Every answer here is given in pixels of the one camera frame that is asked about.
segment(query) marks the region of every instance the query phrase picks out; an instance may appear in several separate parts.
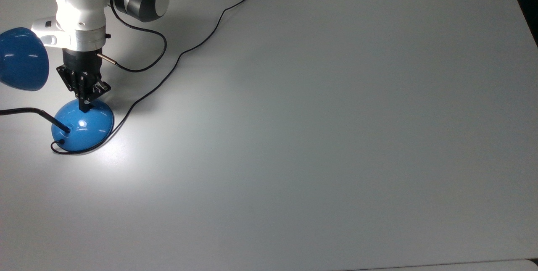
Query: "blue dome lamp base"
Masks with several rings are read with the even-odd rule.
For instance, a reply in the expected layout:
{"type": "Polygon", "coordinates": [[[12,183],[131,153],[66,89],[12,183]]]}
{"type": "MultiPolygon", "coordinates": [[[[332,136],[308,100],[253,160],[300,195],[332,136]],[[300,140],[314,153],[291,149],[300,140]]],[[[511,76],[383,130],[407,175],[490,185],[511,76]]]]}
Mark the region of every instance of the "blue dome lamp base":
{"type": "Polygon", "coordinates": [[[58,110],[55,118],[71,130],[66,133],[52,125],[52,137],[63,150],[79,152],[90,149],[105,140],[113,129],[114,114],[102,101],[95,100],[87,112],[79,110],[79,101],[73,100],[58,110]]]}

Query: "blue lamp shade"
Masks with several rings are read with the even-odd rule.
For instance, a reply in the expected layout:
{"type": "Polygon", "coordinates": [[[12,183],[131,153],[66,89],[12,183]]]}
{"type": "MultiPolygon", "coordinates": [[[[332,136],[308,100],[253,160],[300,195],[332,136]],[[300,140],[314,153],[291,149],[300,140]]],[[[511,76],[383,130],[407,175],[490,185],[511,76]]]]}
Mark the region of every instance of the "blue lamp shade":
{"type": "Polygon", "coordinates": [[[0,82],[17,89],[40,90],[48,79],[48,56],[28,28],[0,34],[0,82]]]}
{"type": "Polygon", "coordinates": [[[69,152],[78,152],[101,143],[112,131],[114,115],[107,104],[99,100],[92,102],[94,107],[87,112],[79,110],[79,101],[73,100],[58,110],[56,120],[71,130],[66,133],[52,125],[54,141],[63,139],[58,145],[69,152]]]}

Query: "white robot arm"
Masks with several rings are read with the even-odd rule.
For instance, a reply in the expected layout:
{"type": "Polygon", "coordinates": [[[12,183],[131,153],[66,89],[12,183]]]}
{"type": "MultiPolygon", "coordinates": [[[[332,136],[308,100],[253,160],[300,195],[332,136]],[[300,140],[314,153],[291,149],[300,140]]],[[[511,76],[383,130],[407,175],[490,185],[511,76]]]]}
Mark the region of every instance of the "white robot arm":
{"type": "MultiPolygon", "coordinates": [[[[106,38],[104,9],[109,0],[56,0],[55,17],[36,20],[32,31],[44,45],[63,50],[62,66],[57,68],[69,91],[79,99],[79,109],[87,111],[91,102],[110,90],[101,80],[102,52],[106,38]]],[[[163,16],[169,0],[113,0],[119,11],[141,22],[163,16]]]]}

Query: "white table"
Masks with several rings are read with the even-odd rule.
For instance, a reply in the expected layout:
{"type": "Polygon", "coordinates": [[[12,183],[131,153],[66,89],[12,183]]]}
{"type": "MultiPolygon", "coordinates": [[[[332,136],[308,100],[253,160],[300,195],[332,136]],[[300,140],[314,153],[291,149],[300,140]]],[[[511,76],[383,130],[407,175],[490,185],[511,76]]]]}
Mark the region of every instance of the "white table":
{"type": "MultiPolygon", "coordinates": [[[[117,121],[237,1],[171,0],[145,25],[169,38],[158,66],[104,64],[117,121]]],[[[54,12],[0,0],[0,30],[54,12]]],[[[104,53],[149,64],[159,39],[107,16],[104,53]]],[[[47,122],[0,118],[0,269],[538,257],[537,64],[516,0],[249,0],[96,152],[55,155],[47,122]]],[[[52,114],[74,98],[54,71],[0,97],[52,114]]]]}

